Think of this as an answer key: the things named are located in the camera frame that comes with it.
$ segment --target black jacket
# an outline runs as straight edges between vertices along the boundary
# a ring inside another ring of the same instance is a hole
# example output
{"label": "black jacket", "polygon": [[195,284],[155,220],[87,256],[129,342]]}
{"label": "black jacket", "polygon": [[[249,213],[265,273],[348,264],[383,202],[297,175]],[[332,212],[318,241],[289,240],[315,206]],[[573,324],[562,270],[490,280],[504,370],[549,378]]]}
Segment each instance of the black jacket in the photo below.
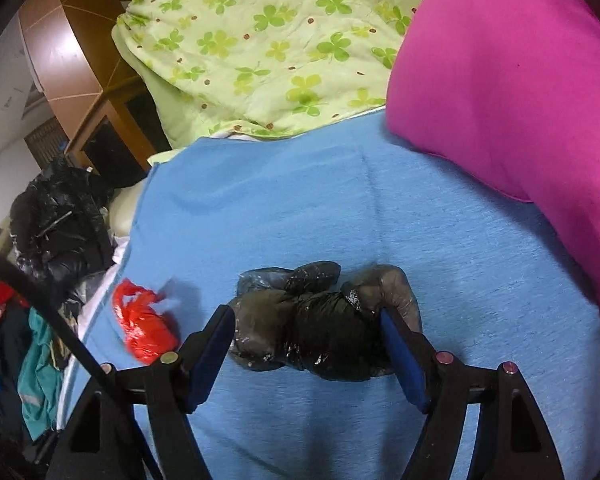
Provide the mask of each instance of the black jacket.
{"label": "black jacket", "polygon": [[113,249],[100,208],[113,190],[94,173],[57,158],[11,206],[17,264],[54,301],[88,274],[111,264]]}

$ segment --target plastic wrap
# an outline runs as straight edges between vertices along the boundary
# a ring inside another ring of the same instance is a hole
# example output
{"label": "plastic wrap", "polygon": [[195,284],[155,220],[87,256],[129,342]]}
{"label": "plastic wrap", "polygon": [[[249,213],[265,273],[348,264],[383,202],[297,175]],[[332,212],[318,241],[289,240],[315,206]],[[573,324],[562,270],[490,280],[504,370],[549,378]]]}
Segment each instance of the plastic wrap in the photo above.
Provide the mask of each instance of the plastic wrap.
{"label": "plastic wrap", "polygon": [[126,278],[113,291],[113,310],[125,332],[126,348],[145,365],[178,347],[178,339],[150,306],[162,299]]}
{"label": "plastic wrap", "polygon": [[95,274],[90,274],[80,283],[78,283],[77,287],[75,287],[75,295],[82,302],[82,304],[86,304],[96,293],[100,283],[102,282],[105,272],[106,271],[101,270]]}
{"label": "plastic wrap", "polygon": [[418,303],[399,267],[374,266],[330,291],[340,275],[334,262],[295,270],[267,267],[242,273],[230,356],[257,371],[287,365],[328,380],[363,381],[391,373],[379,312],[395,306],[421,331]]}

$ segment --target white wall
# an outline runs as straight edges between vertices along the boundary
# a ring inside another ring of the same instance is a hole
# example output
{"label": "white wall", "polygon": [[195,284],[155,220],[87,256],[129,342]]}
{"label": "white wall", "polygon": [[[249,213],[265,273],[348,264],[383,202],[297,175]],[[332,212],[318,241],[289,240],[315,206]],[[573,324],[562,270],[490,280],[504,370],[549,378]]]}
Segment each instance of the white wall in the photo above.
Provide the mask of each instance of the white wall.
{"label": "white wall", "polygon": [[20,26],[13,18],[0,36],[0,152],[32,129],[21,128],[20,121],[32,83]]}
{"label": "white wall", "polygon": [[0,153],[0,222],[9,214],[13,199],[39,172],[36,160],[22,139]]}

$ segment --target black plastic bag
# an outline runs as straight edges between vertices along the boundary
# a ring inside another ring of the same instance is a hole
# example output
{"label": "black plastic bag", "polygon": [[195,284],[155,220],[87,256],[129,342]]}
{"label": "black plastic bag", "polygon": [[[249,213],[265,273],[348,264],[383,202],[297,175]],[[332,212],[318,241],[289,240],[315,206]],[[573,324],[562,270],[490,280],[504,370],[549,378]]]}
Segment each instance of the black plastic bag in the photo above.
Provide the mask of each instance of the black plastic bag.
{"label": "black plastic bag", "polygon": [[251,370],[287,365],[328,380],[391,373],[380,328],[382,305],[397,307],[412,330],[422,330],[406,275],[399,267],[374,266],[330,292],[339,275],[334,262],[243,273],[229,303],[236,315],[230,356]]}
{"label": "black plastic bag", "polygon": [[99,175],[56,158],[14,200],[11,237],[17,265],[55,302],[85,276],[112,264],[113,248],[100,213],[112,193]]}

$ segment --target black clamp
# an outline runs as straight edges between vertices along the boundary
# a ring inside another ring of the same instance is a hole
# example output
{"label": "black clamp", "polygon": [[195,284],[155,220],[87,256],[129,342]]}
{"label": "black clamp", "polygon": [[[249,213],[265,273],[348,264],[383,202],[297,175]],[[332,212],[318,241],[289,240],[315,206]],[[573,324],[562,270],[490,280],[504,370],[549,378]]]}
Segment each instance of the black clamp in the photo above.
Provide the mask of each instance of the black clamp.
{"label": "black clamp", "polygon": [[427,415],[403,480],[450,478],[469,404],[480,404],[468,480],[564,480],[554,441],[515,363],[497,370],[436,352],[394,308],[381,312],[385,346],[408,401]]}
{"label": "black clamp", "polygon": [[103,364],[129,413],[120,413],[91,379],[61,434],[46,480],[144,480],[142,456],[128,424],[134,404],[147,406],[164,478],[210,480],[186,415],[206,401],[234,331],[234,312],[222,305],[201,332],[151,365],[116,370]]}

